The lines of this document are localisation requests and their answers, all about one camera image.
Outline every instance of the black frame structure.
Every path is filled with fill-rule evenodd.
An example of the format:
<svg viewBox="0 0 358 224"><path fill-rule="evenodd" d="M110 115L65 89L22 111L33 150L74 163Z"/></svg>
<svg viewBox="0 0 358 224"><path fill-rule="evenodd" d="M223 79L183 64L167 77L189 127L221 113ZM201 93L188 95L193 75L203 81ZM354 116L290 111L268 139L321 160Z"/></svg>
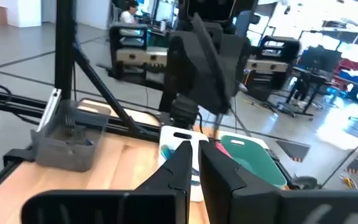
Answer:
<svg viewBox="0 0 358 224"><path fill-rule="evenodd" d="M110 117L106 128L108 133L158 142L160 137L160 127L135 122L124 111L117 99L115 99L107 86L93 70L89 64L89 60L82 53L76 38L75 3L76 0L57 1L55 88L62 90L61 100L69 100L71 98L73 67L75 63L77 63L93 85L98 89L102 97L119 116L118 118ZM46 105L46 101L0 93L0 110L13 113L21 119L25 119L21 117L21 115L41 118ZM162 113L160 117L156 118L160 121L165 121L166 115ZM26 150L32 150L32 146L27 146ZM278 168L286 177L288 186L291 188L291 177L288 175L288 172L274 155L272 155L272 157L278 165ZM23 160L15 159L8 154L4 156L3 160L4 168L0 171L0 184L20 166L21 162L23 162Z"/></svg>

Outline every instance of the black stand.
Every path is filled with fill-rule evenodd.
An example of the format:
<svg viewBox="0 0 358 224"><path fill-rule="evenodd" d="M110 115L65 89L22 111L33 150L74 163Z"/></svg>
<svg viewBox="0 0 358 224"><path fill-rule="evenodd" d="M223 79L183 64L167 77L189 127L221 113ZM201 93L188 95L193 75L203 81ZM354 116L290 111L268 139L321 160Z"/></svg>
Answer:
<svg viewBox="0 0 358 224"><path fill-rule="evenodd" d="M301 110L299 107L291 105L290 101L291 101L293 95L295 94L296 89L302 82L303 75L305 75L305 74L302 73L301 76L295 82L293 88L291 89L290 95L287 97L287 100L284 103L282 103L282 102L278 103L278 110L281 111L282 113L291 115L293 118L296 118L297 114L303 115L303 116L308 116L309 120L311 121L311 120L313 120L314 114L308 113L307 111L308 111L310 105L312 104L313 100L316 98L318 90L325 83L325 78L321 77L319 75L310 74L311 77L310 77L309 82L316 83L316 88L313 90L306 106Z"/></svg>
<svg viewBox="0 0 358 224"><path fill-rule="evenodd" d="M62 90L62 100L71 98L72 70L76 62L128 130L139 135L154 135L158 138L158 133L145 130L124 111L82 53L76 38L75 5L74 0L62 1L57 5L55 87Z"/></svg>

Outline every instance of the gray 3d-printed holder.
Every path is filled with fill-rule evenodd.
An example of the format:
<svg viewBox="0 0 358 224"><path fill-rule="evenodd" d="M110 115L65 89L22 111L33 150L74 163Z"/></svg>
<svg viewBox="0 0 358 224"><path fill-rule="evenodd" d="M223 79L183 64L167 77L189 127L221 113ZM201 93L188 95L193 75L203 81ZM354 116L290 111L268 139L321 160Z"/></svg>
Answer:
<svg viewBox="0 0 358 224"><path fill-rule="evenodd" d="M31 130L35 161L42 166L85 172L92 168L96 149L111 110L63 100L39 132Z"/></svg>

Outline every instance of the chair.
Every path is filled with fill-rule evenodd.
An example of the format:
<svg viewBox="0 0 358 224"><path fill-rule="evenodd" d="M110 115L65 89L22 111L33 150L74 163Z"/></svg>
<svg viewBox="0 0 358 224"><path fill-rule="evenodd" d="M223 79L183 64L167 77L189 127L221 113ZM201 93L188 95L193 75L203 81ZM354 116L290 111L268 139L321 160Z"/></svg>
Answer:
<svg viewBox="0 0 358 224"><path fill-rule="evenodd" d="M119 22L119 18L121 16L122 9L118 8L114 3L110 4L109 8L109 17L107 21L107 33L106 33L106 41L109 41L109 30L115 22Z"/></svg>

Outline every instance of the wooden tabletop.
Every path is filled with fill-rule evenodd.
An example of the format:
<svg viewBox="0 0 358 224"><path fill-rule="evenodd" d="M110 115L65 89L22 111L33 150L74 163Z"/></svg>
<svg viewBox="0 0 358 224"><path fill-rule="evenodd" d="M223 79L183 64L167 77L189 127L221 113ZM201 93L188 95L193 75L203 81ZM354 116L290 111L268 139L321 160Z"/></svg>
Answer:
<svg viewBox="0 0 358 224"><path fill-rule="evenodd" d="M155 118L149 114L127 110L142 122ZM135 189L158 168L158 144L139 139L106 134L100 142L94 166L80 173L35 162L23 162L0 185L0 223L20 224L21 207L31 196L52 189ZM190 203L191 224L209 223L204 202Z"/></svg>

